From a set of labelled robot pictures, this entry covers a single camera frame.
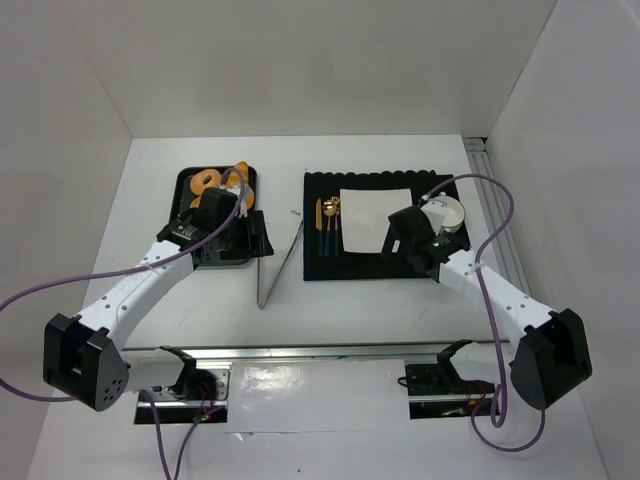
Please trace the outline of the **metal tongs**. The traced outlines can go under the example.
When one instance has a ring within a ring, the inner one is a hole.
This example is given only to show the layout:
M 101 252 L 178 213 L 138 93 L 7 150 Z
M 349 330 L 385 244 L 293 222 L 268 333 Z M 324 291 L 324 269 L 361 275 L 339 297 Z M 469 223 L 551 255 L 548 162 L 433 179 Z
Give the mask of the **metal tongs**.
M 282 261 L 279 264 L 279 267 L 271 281 L 271 283 L 269 284 L 269 287 L 266 289 L 265 293 L 262 293 L 261 290 L 261 259 L 257 260 L 257 270 L 256 270 L 256 306 L 259 310 L 264 310 L 276 288 L 276 286 L 278 285 L 280 278 L 291 258 L 291 256 L 293 255 L 300 239 L 303 236 L 303 227 L 304 227 L 304 221 L 300 220 L 298 227 L 296 229 L 295 235 L 293 237 L 293 240 L 285 254 L 285 256 L 283 257 Z

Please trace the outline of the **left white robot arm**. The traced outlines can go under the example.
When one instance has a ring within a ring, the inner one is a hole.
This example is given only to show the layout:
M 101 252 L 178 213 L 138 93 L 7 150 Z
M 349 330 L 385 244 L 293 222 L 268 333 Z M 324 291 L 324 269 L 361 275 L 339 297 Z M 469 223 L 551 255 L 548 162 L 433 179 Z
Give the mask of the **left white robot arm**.
M 264 215 L 250 186 L 208 188 L 200 203 L 169 222 L 134 273 L 76 315 L 54 316 L 44 331 L 47 384 L 101 412 L 127 391 L 166 389 L 178 399 L 213 399 L 215 376 L 186 352 L 160 346 L 123 354 L 156 304 L 200 266 L 270 256 Z

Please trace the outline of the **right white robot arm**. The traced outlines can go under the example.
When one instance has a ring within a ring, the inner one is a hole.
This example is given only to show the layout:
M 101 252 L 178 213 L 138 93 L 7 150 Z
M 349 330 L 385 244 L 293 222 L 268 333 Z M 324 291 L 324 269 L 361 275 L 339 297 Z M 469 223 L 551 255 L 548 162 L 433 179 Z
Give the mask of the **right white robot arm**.
M 515 350 L 504 356 L 513 388 L 536 410 L 545 410 L 592 375 L 592 365 L 581 317 L 571 309 L 561 312 L 542 304 L 484 263 L 461 238 L 438 235 L 433 213 L 409 206 L 388 217 L 389 230 L 382 257 L 399 253 L 414 269 L 457 292 L 473 305 L 491 307 L 496 325 Z

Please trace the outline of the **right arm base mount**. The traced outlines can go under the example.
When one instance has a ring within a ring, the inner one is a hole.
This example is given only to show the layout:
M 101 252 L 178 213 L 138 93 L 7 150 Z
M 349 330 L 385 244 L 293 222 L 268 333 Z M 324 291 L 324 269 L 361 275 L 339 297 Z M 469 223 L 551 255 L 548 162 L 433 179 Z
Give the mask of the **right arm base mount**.
M 411 420 L 469 417 L 480 406 L 479 415 L 490 414 L 495 387 L 484 381 L 462 380 L 451 359 L 470 340 L 461 340 L 439 352 L 430 363 L 405 365 L 397 383 L 407 391 Z

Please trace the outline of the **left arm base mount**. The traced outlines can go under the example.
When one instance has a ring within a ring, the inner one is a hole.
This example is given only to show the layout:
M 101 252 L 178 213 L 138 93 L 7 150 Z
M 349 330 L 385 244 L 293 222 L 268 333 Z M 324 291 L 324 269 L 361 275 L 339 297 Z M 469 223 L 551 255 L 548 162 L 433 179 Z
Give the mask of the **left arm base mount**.
M 225 423 L 228 416 L 228 364 L 209 364 L 184 350 L 163 346 L 128 350 L 127 388 L 137 395 L 138 425 Z

